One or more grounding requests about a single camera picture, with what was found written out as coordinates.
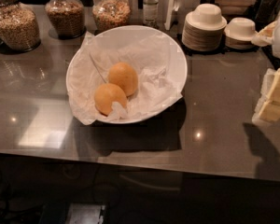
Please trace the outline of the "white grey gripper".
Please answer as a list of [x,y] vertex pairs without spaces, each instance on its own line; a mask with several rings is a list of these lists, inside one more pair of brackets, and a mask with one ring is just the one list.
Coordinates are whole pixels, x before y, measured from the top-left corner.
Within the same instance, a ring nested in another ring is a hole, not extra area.
[[[251,43],[259,47],[272,46],[273,56],[280,59],[280,16],[257,32]],[[268,125],[280,120],[280,68],[269,68],[264,75],[260,98],[256,104],[252,122]]]

